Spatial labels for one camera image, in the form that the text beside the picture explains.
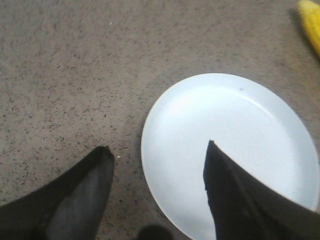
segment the yellow corn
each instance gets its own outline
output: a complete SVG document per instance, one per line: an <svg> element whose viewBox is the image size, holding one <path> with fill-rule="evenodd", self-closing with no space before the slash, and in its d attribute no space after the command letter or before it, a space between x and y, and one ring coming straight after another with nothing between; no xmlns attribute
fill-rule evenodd
<svg viewBox="0 0 320 240"><path fill-rule="evenodd" d="M301 0L298 8L306 35L320 56L320 5L310 0Z"/></svg>

